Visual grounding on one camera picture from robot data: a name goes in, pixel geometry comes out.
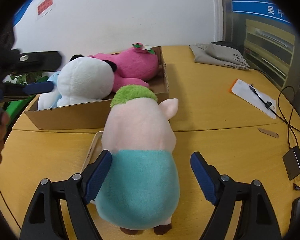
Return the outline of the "cardboard box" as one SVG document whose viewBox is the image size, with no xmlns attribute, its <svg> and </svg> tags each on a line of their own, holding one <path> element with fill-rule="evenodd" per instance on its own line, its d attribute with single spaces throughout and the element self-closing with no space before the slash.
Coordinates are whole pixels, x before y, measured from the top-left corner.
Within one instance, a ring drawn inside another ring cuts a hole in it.
<svg viewBox="0 0 300 240">
<path fill-rule="evenodd" d="M 169 84 L 161 46 L 154 47 L 159 60 L 158 74 L 149 80 L 149 88 L 158 98 L 158 103 L 169 98 Z M 30 121 L 41 130 L 97 129 L 104 127 L 110 112 L 111 93 L 105 100 L 78 105 L 38 109 L 38 99 L 25 111 Z"/>
</svg>

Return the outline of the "black square device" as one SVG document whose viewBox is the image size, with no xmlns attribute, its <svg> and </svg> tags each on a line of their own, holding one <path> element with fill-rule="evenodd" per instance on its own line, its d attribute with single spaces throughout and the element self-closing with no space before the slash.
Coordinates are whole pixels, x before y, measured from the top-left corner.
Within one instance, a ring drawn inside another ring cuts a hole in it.
<svg viewBox="0 0 300 240">
<path fill-rule="evenodd" d="M 300 148 L 294 146 L 282 157 L 289 181 L 300 175 Z"/>
</svg>

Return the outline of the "grey canvas bag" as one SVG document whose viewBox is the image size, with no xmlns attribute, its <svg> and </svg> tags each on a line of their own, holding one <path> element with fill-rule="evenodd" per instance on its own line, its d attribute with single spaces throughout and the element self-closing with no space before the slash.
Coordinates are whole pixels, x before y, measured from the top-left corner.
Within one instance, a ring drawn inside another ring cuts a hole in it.
<svg viewBox="0 0 300 240">
<path fill-rule="evenodd" d="M 239 70 L 249 70 L 250 66 L 235 48 L 216 43 L 189 45 L 195 63 L 211 64 Z"/>
</svg>

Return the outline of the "pig plush green hair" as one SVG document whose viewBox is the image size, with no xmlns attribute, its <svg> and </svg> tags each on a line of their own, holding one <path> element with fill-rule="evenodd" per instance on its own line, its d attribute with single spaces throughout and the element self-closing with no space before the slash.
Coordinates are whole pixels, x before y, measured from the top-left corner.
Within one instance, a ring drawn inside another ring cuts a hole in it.
<svg viewBox="0 0 300 240">
<path fill-rule="evenodd" d="M 94 202 L 98 215 L 126 234 L 172 228 L 180 186 L 170 119 L 178 106 L 140 85 L 121 87 L 111 101 L 101 143 L 112 162 Z"/>
</svg>

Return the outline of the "blue door banner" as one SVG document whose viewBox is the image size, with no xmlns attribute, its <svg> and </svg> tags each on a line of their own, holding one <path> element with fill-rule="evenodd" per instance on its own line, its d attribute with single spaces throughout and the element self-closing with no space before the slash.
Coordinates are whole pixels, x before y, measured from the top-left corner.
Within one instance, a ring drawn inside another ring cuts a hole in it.
<svg viewBox="0 0 300 240">
<path fill-rule="evenodd" d="M 275 4 L 262 0 L 233 0 L 232 11 L 239 14 L 261 16 L 285 24 L 292 24 L 285 13 Z"/>
</svg>

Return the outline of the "wooden stick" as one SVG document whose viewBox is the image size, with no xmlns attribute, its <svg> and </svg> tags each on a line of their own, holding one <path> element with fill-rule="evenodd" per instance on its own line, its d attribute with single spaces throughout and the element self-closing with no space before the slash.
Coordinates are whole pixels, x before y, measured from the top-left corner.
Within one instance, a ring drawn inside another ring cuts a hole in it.
<svg viewBox="0 0 300 240">
<path fill-rule="evenodd" d="M 267 129 L 264 129 L 264 128 L 260 128 L 258 127 L 257 128 L 261 133 L 264 133 L 266 135 L 269 135 L 271 137 L 274 137 L 274 138 L 279 138 L 279 135 L 276 133 L 276 132 L 273 132 L 273 131 L 270 131 L 270 130 L 267 130 Z"/>
</svg>

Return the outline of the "white paper envelope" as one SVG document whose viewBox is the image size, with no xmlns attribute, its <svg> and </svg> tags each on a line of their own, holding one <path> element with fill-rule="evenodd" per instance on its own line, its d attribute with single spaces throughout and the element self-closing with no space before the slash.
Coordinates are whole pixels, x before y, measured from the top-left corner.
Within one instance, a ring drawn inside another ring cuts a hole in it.
<svg viewBox="0 0 300 240">
<path fill-rule="evenodd" d="M 252 84 L 237 79 L 230 88 L 230 92 L 258 108 L 272 119 L 276 119 L 276 100 L 257 90 Z"/>
</svg>

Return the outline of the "white panda plush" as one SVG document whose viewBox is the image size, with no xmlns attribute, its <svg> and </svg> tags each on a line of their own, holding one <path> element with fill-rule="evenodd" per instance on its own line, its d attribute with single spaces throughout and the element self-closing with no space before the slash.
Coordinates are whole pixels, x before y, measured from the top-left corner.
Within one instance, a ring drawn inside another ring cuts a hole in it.
<svg viewBox="0 0 300 240">
<path fill-rule="evenodd" d="M 101 101 L 112 91 L 116 64 L 96 58 L 75 55 L 61 70 L 57 88 L 61 98 L 57 107 Z M 52 109 L 47 106 L 46 96 L 40 94 L 38 109 Z"/>
</svg>

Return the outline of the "pink plush bear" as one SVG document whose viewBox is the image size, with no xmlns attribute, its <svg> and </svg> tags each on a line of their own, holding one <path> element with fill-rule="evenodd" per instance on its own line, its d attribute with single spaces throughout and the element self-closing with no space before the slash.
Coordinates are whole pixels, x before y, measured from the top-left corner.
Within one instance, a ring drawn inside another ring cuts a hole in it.
<svg viewBox="0 0 300 240">
<path fill-rule="evenodd" d="M 153 47 L 142 43 L 135 43 L 118 54 L 98 53 L 92 58 L 116 64 L 113 92 L 126 85 L 148 87 L 147 81 L 159 72 L 159 59 Z"/>
</svg>

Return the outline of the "red wall notice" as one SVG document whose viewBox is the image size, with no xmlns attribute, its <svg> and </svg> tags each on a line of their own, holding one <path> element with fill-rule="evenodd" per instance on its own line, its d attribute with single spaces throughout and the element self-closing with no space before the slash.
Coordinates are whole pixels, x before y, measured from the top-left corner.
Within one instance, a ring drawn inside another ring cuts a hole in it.
<svg viewBox="0 0 300 240">
<path fill-rule="evenodd" d="M 36 8 L 37 18 L 42 18 L 55 6 L 54 0 L 42 0 Z"/>
</svg>

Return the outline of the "light blue plush toy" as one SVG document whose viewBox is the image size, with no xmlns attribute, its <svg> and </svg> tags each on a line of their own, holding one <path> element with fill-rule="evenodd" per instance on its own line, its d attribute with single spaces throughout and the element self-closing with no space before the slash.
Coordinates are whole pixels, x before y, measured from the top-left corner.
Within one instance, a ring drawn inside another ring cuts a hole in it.
<svg viewBox="0 0 300 240">
<path fill-rule="evenodd" d="M 46 103 L 49 108 L 57 107 L 57 102 L 62 97 L 57 88 L 59 74 L 60 71 L 57 71 L 48 78 L 48 81 L 51 81 L 54 84 L 54 89 L 46 96 Z"/>
</svg>

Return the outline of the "potted green plant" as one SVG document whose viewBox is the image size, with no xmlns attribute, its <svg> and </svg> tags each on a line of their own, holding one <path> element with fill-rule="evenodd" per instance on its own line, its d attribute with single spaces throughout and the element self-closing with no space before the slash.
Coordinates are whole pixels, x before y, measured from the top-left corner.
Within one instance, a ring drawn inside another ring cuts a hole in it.
<svg viewBox="0 0 300 240">
<path fill-rule="evenodd" d="M 10 75 L 10 79 L 18 85 L 29 85 L 37 82 L 43 77 L 42 72 L 32 72 L 27 74 Z"/>
</svg>

